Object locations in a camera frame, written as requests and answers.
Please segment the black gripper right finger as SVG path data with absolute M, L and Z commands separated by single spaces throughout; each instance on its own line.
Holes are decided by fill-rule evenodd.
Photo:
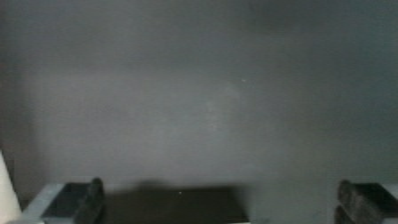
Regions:
M 340 182 L 335 224 L 398 224 L 398 184 Z

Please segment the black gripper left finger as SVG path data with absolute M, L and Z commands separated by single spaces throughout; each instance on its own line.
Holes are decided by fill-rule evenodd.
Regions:
M 104 181 L 49 184 L 22 212 L 17 224 L 104 224 Z

